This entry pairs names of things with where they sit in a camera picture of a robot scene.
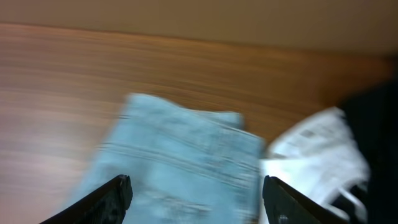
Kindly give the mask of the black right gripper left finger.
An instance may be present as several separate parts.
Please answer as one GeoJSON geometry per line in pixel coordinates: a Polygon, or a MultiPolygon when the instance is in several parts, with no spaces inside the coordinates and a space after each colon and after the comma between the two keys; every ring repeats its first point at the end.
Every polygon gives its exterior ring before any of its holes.
{"type": "Polygon", "coordinates": [[[117,175],[40,224],[122,224],[133,198],[128,175],[117,175]]]}

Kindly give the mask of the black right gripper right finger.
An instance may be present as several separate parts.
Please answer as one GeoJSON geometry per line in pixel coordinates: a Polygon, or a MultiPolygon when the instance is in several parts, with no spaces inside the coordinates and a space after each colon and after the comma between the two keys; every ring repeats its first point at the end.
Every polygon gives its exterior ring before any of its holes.
{"type": "Polygon", "coordinates": [[[265,176],[262,197],[270,224],[348,224],[277,177],[265,176]]]}

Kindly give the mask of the light blue denim shorts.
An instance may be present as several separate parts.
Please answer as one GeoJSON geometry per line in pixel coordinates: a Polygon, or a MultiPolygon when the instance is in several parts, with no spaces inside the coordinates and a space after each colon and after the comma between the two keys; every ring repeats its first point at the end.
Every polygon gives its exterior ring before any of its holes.
{"type": "Polygon", "coordinates": [[[248,223],[259,211],[264,146],[238,113],[131,94],[68,204],[125,174],[133,191],[125,223],[248,223]]]}

